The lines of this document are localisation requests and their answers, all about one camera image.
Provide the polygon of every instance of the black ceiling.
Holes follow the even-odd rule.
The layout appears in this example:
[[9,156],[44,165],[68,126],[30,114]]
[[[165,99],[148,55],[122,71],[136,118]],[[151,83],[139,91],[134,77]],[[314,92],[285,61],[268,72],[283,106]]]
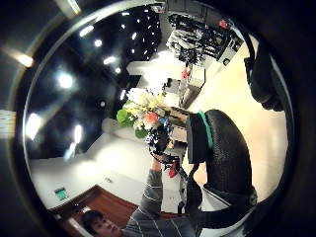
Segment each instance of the black ceiling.
[[[119,99],[121,91],[135,87],[140,78],[129,76],[126,66],[130,61],[148,60],[161,42],[158,14],[148,7],[127,12],[129,15],[117,13],[94,24],[94,30],[84,37],[79,36],[83,28],[79,29],[45,65],[27,109],[27,119],[35,113],[45,120],[35,139],[27,140],[30,159],[64,156],[73,142],[76,124],[83,127],[77,151],[86,151],[102,134],[102,121],[116,117],[124,103]],[[137,33],[135,39],[131,39],[133,33]],[[95,40],[103,44],[96,47]],[[109,56],[117,60],[105,65],[103,61]],[[60,87],[61,73],[72,78],[71,87]]]

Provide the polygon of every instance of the striped shirt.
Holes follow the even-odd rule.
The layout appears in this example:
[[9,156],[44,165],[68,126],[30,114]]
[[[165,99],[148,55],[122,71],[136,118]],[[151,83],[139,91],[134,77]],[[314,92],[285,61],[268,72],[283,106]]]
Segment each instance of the striped shirt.
[[138,209],[122,230],[126,237],[194,237],[195,227],[188,218],[160,220],[163,184],[161,171],[149,171],[147,185]]

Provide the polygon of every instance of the flower bouquet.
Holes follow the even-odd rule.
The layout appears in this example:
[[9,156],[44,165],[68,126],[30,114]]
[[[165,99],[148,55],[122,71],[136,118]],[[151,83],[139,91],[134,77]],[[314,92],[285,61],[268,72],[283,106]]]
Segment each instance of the flower bouquet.
[[154,94],[148,89],[132,88],[128,100],[117,113],[120,127],[132,126],[137,138],[145,137],[150,129],[164,122],[171,109],[164,103],[164,93]]

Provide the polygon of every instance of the black frame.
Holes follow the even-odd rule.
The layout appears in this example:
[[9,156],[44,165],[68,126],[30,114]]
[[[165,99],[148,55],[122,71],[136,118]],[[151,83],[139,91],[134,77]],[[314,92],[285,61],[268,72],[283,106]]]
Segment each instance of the black frame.
[[[292,154],[293,159],[285,167],[287,179],[283,180],[283,188],[265,218],[254,217],[254,221],[260,223],[249,236],[310,236],[316,228],[316,40],[312,21],[315,4],[286,0],[201,2],[210,3],[234,17],[270,47],[293,102],[293,126],[297,133],[289,141],[292,146],[288,154]],[[6,12],[0,14],[4,24],[1,44],[19,48],[29,48],[42,27],[60,14],[53,1],[6,1],[1,4],[1,10]],[[23,17],[11,17],[11,11],[15,12],[15,16],[20,14]],[[0,55],[0,65],[0,109],[14,111],[17,105],[12,102],[23,102],[31,81],[12,80],[19,70],[18,63],[5,54]],[[32,74],[33,70],[28,69],[27,73]],[[11,90],[14,84],[20,87],[16,95]],[[22,114],[17,111],[18,124],[22,122]],[[16,133],[15,143],[12,139],[0,140],[0,180],[5,191],[1,192],[1,236],[67,236],[53,221],[36,193],[21,149],[18,127]]]

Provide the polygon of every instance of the white wall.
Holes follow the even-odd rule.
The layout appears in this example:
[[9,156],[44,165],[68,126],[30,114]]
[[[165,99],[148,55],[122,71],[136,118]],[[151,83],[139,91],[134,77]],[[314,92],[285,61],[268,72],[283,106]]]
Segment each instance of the white wall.
[[[31,161],[39,197],[47,208],[59,206],[98,184],[112,194],[140,203],[148,175],[150,155],[145,143],[104,133],[86,154],[65,162],[63,158]],[[179,177],[163,175],[164,211],[177,212]],[[69,198],[58,200],[54,190],[64,187]]]

